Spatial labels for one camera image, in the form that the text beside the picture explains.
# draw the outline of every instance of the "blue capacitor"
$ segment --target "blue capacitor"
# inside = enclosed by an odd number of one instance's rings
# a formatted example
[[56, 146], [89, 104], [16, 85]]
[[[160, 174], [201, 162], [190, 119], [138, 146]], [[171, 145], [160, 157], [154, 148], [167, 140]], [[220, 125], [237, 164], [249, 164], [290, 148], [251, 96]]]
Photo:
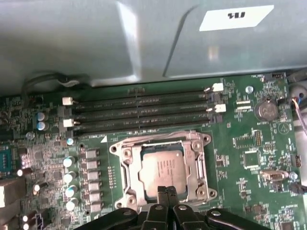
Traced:
[[67, 143], [67, 145], [73, 145], [73, 139], [72, 138], [68, 138], [66, 143]]
[[45, 120], [46, 116], [45, 116], [44, 113], [38, 112], [38, 113], [36, 114], [36, 118], [37, 118], [38, 121], [43, 121], [43, 120]]
[[47, 124], [45, 122], [43, 122], [43, 121], [38, 122], [37, 125], [36, 125], [36, 128], [39, 131], [48, 129]]

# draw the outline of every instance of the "mounting hole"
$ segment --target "mounting hole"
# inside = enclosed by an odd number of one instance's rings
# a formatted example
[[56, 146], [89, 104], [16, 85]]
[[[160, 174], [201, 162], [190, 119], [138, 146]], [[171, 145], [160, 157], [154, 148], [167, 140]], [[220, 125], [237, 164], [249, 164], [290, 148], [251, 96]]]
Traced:
[[111, 152], [116, 152], [117, 148], [115, 146], [111, 147]]
[[215, 192], [214, 192], [214, 191], [211, 191], [209, 195], [210, 195], [211, 197], [214, 197], [214, 196], [215, 196]]

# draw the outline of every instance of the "sticker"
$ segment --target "sticker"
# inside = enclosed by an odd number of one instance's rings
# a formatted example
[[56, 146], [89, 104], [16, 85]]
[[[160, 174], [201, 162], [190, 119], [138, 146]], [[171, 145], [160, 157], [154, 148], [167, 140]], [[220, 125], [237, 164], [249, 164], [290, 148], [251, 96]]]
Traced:
[[273, 5], [207, 11], [200, 31], [255, 27], [272, 10]]

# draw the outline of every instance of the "integrated circuit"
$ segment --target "integrated circuit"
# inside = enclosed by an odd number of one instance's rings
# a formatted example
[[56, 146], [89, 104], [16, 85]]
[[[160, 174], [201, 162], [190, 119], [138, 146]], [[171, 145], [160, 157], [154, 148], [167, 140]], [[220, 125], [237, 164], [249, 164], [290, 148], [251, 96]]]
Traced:
[[259, 167], [259, 155], [256, 150], [245, 151], [243, 154], [243, 164], [245, 169]]
[[157, 197], [158, 186], [175, 186], [178, 194], [186, 192], [186, 172], [183, 154], [180, 150], [161, 151], [143, 155], [140, 181], [144, 183], [146, 195]]
[[294, 230], [293, 223], [292, 222], [281, 223], [280, 229], [281, 230]]

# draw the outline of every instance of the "white capacitor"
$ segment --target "white capacitor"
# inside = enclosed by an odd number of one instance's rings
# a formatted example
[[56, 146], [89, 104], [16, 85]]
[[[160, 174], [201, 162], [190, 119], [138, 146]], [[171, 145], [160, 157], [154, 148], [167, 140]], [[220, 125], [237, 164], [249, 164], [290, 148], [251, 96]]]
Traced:
[[39, 131], [47, 130], [49, 128], [49, 124], [43, 121], [37, 123], [36, 128]]
[[66, 143], [67, 143], [67, 145], [73, 145], [73, 139], [72, 138], [68, 138]]
[[71, 185], [69, 186], [68, 189], [66, 189], [65, 196], [67, 196], [68, 198], [71, 198], [73, 197], [73, 195], [75, 195], [77, 191], [78, 191], [78, 187], [75, 185]]
[[45, 114], [43, 112], [38, 112], [36, 114], [36, 118], [37, 118], [38, 121], [44, 121], [46, 116], [45, 116]]
[[69, 184], [70, 182], [72, 182], [73, 179], [75, 179], [77, 176], [77, 174], [73, 171], [68, 172], [67, 174], [64, 175], [63, 180], [65, 183]]
[[71, 167], [75, 163], [75, 158], [70, 156], [63, 160], [63, 165], [65, 168]]
[[72, 198], [66, 203], [66, 209], [68, 211], [73, 211], [75, 207], [78, 205], [79, 201], [77, 198]]

